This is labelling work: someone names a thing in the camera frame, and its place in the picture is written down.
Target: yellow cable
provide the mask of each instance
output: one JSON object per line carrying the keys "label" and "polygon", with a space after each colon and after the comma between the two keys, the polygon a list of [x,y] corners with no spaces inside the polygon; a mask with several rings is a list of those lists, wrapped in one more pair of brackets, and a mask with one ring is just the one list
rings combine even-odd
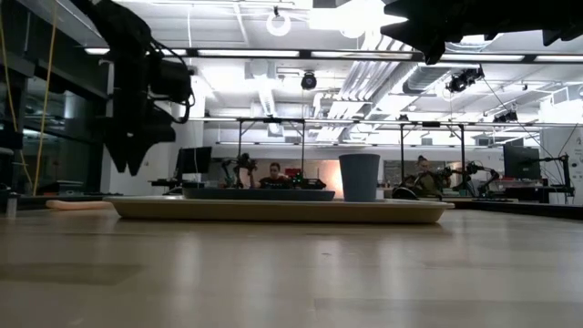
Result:
{"label": "yellow cable", "polygon": [[[10,89],[10,74],[8,73],[8,56],[6,55],[6,43],[4,38],[4,22],[2,21],[2,12],[0,12],[0,41],[2,42],[2,57],[4,59],[4,73],[6,78],[6,87],[8,89],[8,104],[10,107],[10,113],[12,114],[12,124],[14,125],[15,132],[18,132],[18,125],[16,124],[16,113],[15,105],[12,101],[12,90]],[[33,184],[30,174],[28,173],[28,167],[26,166],[25,154],[23,150],[20,149],[20,160],[22,161],[23,168],[25,168],[25,174],[28,178],[28,183]]]}
{"label": "yellow cable", "polygon": [[51,84],[51,70],[53,67],[53,53],[55,50],[55,35],[56,35],[56,9],[58,8],[58,3],[56,0],[53,1],[55,7],[53,8],[53,35],[51,35],[51,47],[48,50],[48,68],[46,72],[46,90],[45,90],[45,104],[43,106],[43,117],[40,121],[40,142],[38,144],[38,153],[36,154],[36,174],[35,174],[35,186],[33,187],[33,196],[36,196],[36,187],[38,187],[38,173],[40,172],[40,158],[43,153],[43,138],[45,137],[45,116],[46,116],[46,106],[48,105],[48,87]]}

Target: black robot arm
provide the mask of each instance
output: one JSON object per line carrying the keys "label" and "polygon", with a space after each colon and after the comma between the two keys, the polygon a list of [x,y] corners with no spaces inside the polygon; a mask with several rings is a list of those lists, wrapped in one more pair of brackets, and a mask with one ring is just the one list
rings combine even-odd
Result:
{"label": "black robot arm", "polygon": [[[152,38],[148,24],[126,7],[111,0],[71,2],[109,45],[106,58],[115,69],[113,117],[102,118],[97,125],[118,171],[128,166],[135,176],[151,146],[175,141],[171,124],[188,121],[194,102],[189,69],[182,59],[180,63],[163,60],[162,49],[166,47]],[[185,106],[184,117],[175,119],[158,108],[155,100]]]}

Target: gray cup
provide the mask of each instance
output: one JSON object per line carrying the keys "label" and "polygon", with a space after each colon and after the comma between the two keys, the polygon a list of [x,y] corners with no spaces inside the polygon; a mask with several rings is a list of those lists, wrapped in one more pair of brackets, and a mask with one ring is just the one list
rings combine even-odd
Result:
{"label": "gray cup", "polygon": [[376,201],[376,181],[381,156],[375,154],[341,155],[344,201]]}

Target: computer monitor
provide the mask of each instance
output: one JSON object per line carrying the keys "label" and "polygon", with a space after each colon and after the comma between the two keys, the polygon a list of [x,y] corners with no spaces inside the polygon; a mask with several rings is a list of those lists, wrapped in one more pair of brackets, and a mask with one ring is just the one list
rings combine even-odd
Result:
{"label": "computer monitor", "polygon": [[188,173],[208,173],[211,151],[212,147],[180,149],[176,160],[176,178],[182,180],[182,174]]}
{"label": "computer monitor", "polygon": [[504,145],[504,175],[514,179],[540,179],[538,149]]}

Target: wooden tray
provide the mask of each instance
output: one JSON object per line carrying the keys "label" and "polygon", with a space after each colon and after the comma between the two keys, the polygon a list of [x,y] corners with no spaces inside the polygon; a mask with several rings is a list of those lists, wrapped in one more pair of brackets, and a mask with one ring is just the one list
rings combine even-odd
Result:
{"label": "wooden tray", "polygon": [[453,204],[379,200],[373,203],[282,200],[185,200],[181,196],[110,197],[124,218],[435,223]]}

